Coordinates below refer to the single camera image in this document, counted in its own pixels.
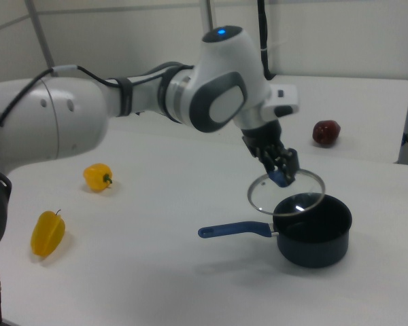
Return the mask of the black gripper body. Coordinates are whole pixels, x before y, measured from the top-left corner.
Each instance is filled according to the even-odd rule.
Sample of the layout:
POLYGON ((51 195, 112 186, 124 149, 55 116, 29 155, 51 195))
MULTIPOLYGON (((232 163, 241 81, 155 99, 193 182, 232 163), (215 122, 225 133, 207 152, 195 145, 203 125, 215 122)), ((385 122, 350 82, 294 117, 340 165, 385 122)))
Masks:
POLYGON ((266 153, 278 157, 283 147, 280 141, 282 128, 278 120, 267 122, 261 127, 242 129, 243 142, 253 157, 262 157, 266 153))

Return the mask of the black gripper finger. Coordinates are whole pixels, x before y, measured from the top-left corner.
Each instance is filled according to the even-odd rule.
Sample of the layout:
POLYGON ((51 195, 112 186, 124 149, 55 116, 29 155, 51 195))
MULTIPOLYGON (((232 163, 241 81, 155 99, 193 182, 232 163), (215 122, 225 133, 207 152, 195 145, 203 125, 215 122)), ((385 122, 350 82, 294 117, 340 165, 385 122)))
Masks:
POLYGON ((258 149, 258 160, 262 163, 266 173, 271 173, 280 169, 279 152, 274 147, 264 147, 258 149))
POLYGON ((279 171, 283 177, 284 183, 293 183, 295 175, 299 170, 298 153, 295 149, 285 149, 282 152, 279 165, 279 171))

